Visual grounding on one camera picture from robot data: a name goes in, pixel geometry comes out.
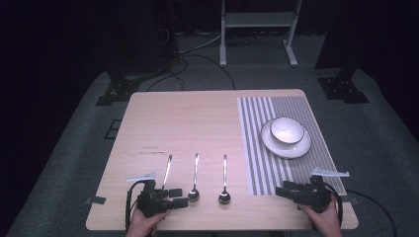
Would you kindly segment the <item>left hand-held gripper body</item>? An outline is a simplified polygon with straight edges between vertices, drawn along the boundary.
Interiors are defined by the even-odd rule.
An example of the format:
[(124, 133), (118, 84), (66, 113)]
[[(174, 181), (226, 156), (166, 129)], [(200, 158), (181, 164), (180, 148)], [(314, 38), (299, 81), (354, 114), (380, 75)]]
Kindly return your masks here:
[[(126, 218), (130, 218), (134, 207), (141, 210), (146, 217), (152, 217), (157, 213), (165, 213), (171, 209), (169, 193), (165, 190), (156, 190), (155, 172), (141, 175), (135, 178), (128, 178), (133, 181), (126, 194)], [(143, 189), (137, 196), (135, 204), (131, 203), (134, 188), (143, 184)]]

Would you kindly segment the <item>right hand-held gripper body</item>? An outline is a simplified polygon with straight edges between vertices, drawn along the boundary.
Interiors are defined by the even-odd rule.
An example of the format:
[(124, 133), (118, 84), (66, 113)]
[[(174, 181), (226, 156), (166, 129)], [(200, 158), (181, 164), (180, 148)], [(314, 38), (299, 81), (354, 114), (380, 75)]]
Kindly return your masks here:
[(323, 212), (331, 201), (331, 196), (334, 196), (338, 203), (338, 212), (343, 212), (343, 204), (338, 192), (329, 184), (323, 181), (324, 177), (328, 178), (348, 178), (349, 172), (337, 172), (324, 170), (321, 168), (314, 168), (311, 171), (309, 189), (302, 197), (299, 197), (296, 202), (311, 206), (317, 212)]

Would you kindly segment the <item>silver metal utensil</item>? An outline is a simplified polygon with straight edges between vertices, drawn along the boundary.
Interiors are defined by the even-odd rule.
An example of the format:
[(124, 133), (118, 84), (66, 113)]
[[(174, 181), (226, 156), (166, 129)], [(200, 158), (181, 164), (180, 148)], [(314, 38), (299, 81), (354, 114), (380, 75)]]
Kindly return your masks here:
[(168, 159), (167, 159), (167, 163), (166, 163), (166, 169), (165, 169), (165, 173), (164, 173), (164, 177), (163, 177), (163, 181), (162, 181), (161, 190), (165, 190), (165, 186), (166, 186), (166, 183), (167, 183), (167, 178), (168, 178), (170, 168), (171, 168), (172, 159), (173, 159), (173, 156), (169, 155)]

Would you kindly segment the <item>person's left hand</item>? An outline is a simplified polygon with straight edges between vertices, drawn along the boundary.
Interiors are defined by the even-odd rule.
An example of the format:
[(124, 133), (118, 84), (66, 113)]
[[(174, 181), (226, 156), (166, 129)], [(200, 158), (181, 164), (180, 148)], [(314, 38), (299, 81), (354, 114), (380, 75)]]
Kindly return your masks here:
[(154, 236), (157, 231), (158, 223), (168, 215), (169, 211), (166, 211), (165, 213), (157, 213), (152, 217), (146, 217), (141, 210), (135, 209), (131, 216), (126, 237)]

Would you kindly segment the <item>person's right hand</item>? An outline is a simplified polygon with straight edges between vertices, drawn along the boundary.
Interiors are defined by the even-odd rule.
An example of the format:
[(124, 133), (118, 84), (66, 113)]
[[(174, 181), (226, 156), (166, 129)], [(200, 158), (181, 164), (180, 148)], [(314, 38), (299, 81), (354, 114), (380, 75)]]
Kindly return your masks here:
[(331, 197), (327, 208), (321, 213), (317, 213), (311, 207), (300, 203), (297, 207), (308, 216), (313, 226), (323, 237), (343, 237), (334, 196)]

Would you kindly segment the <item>silver metal spoon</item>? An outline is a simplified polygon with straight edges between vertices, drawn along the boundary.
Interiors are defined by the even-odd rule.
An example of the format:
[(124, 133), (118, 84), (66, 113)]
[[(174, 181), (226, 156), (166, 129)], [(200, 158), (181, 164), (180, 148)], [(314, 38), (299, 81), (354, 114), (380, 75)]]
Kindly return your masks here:
[(199, 166), (199, 159), (200, 154), (197, 153), (195, 155), (195, 166), (194, 166), (194, 182), (193, 182), (193, 188), (188, 193), (188, 199), (189, 201), (196, 201), (200, 197), (200, 193), (197, 189), (197, 179), (198, 179), (198, 166)]
[(226, 186), (226, 170), (227, 170), (227, 156), (223, 157), (223, 191), (218, 196), (218, 201), (221, 204), (228, 204), (231, 200), (231, 196), (227, 191)]

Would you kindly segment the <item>white plate with dark rim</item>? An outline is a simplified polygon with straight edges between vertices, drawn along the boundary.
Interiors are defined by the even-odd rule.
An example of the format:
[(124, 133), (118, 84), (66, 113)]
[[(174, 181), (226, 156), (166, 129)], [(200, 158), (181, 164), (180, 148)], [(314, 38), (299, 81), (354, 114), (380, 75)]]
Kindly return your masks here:
[(270, 131), (271, 122), (274, 120), (270, 119), (267, 121), (261, 130), (261, 138), (263, 144), (274, 154), (284, 159), (294, 159), (303, 156), (308, 152), (311, 147), (311, 137), (309, 132), (304, 128), (303, 139), (295, 144), (285, 144), (277, 140)]

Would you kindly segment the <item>grey white striped placemat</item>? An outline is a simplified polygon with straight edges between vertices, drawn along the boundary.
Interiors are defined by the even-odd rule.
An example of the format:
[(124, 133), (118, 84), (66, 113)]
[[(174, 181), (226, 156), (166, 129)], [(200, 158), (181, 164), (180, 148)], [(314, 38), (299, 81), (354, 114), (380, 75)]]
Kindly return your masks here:
[[(304, 96), (247, 97), (237, 100), (248, 186), (254, 196), (272, 195), (284, 181), (307, 183), (311, 173), (336, 170), (322, 133)], [(263, 142), (263, 129), (272, 119), (291, 118), (310, 136), (308, 149), (295, 158), (272, 152)]]

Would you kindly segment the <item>white bowl with dark rim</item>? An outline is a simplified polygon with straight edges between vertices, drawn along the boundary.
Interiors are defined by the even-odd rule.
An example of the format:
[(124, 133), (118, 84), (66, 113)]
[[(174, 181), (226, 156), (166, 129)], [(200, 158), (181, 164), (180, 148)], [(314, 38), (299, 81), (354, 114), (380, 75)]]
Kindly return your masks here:
[(304, 128), (292, 118), (275, 118), (270, 125), (272, 135), (285, 144), (295, 144), (304, 137)]

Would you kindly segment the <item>black stand base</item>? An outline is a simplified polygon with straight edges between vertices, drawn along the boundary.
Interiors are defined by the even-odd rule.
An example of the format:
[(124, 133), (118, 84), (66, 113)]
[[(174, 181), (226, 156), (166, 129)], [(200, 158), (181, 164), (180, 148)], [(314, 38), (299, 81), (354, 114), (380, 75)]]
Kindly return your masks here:
[(346, 104), (367, 104), (365, 94), (357, 89), (352, 82), (357, 67), (343, 66), (334, 77), (319, 77), (317, 79), (328, 100), (341, 100)]
[(133, 73), (109, 70), (111, 82), (104, 95), (96, 102), (97, 106), (110, 106), (113, 102), (127, 102), (140, 85), (139, 78)]

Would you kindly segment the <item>white metal stand frame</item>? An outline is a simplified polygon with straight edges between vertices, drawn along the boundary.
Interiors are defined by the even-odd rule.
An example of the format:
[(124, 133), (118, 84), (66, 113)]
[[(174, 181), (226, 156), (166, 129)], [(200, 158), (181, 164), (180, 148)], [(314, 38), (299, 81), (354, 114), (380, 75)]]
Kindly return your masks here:
[(226, 0), (221, 0), (220, 13), (220, 44), (219, 65), (227, 64), (225, 35), (228, 29), (236, 28), (288, 28), (288, 38), (283, 40), (284, 49), (288, 56), (291, 67), (297, 67), (298, 63), (293, 52), (292, 43), (296, 25), (299, 18), (303, 0), (296, 0), (294, 10), (291, 12), (272, 13), (227, 13), (225, 11)]

